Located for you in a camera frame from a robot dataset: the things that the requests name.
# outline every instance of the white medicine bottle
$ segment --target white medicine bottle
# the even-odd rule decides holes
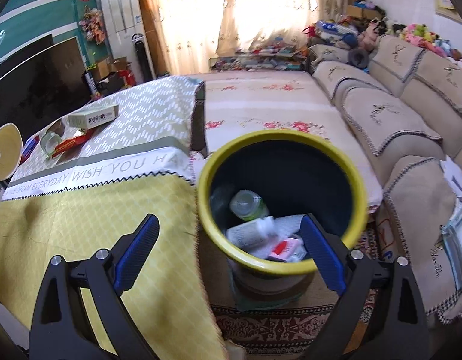
[[[233,245],[246,251],[264,244],[270,237],[277,235],[277,231],[274,218],[267,216],[231,227],[226,235]]]

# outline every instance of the patterned tablecloth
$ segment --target patterned tablecloth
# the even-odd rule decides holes
[[[56,159],[37,147],[18,168],[0,203],[0,300],[25,326],[53,255],[74,261],[110,249],[150,212],[160,236],[124,304],[161,359],[226,358],[196,256],[188,149],[203,85],[173,76],[100,99],[84,108],[119,104],[116,120]],[[76,129],[64,123],[71,137]],[[113,351],[90,293],[83,297],[101,346]]]

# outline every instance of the yellow trash bin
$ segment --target yellow trash bin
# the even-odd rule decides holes
[[[273,262],[231,244],[228,228],[242,223],[229,209],[239,190],[256,192],[275,218],[312,213],[348,248],[367,221],[363,180],[350,159],[329,141],[290,130],[265,130],[217,150],[198,184],[198,214],[210,239],[230,258],[232,285],[246,297],[277,306],[304,293],[316,271],[312,259]]]

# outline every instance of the picture frame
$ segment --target picture frame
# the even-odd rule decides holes
[[[450,0],[435,0],[435,12],[437,15],[447,17],[462,24],[462,19]]]

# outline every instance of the green wall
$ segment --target green wall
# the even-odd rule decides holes
[[[53,32],[54,43],[77,36],[88,64],[107,56],[106,46],[88,42],[78,24],[86,5],[97,7],[96,0],[9,0],[1,19],[14,16],[0,23],[0,59],[47,32]]]

